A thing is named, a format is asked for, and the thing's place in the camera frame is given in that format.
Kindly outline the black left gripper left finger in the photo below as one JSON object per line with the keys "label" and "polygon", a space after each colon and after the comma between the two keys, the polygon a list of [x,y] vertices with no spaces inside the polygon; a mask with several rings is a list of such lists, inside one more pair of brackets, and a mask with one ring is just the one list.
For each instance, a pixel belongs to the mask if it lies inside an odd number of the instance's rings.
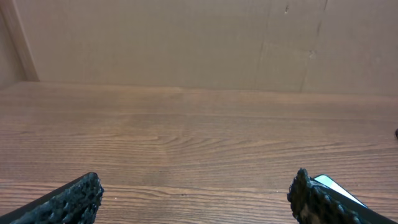
{"label": "black left gripper left finger", "polygon": [[103,194],[97,173],[89,172],[1,216],[1,223],[93,224]]}

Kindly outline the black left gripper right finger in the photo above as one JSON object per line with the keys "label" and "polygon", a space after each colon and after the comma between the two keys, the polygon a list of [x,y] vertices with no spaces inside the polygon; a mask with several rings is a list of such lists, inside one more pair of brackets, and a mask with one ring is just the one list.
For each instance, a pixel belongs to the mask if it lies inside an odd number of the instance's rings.
{"label": "black left gripper right finger", "polygon": [[300,224],[397,224],[317,182],[303,168],[293,179],[287,200]]}

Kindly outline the blue screen smartphone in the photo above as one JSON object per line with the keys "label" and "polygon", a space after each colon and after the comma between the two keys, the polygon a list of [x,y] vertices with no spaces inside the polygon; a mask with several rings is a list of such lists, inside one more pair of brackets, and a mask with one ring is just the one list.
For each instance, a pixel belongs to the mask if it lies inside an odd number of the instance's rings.
{"label": "blue screen smartphone", "polygon": [[367,208],[365,204],[360,202],[356,197],[351,195],[347,190],[345,190],[341,185],[339,185],[337,182],[335,182],[331,177],[321,174],[316,177],[314,177],[314,180],[317,182],[327,186],[328,188],[334,190],[335,192],[338,192],[341,195],[344,195],[345,197],[349,198],[350,200],[356,202],[359,205],[362,205],[363,207]]}

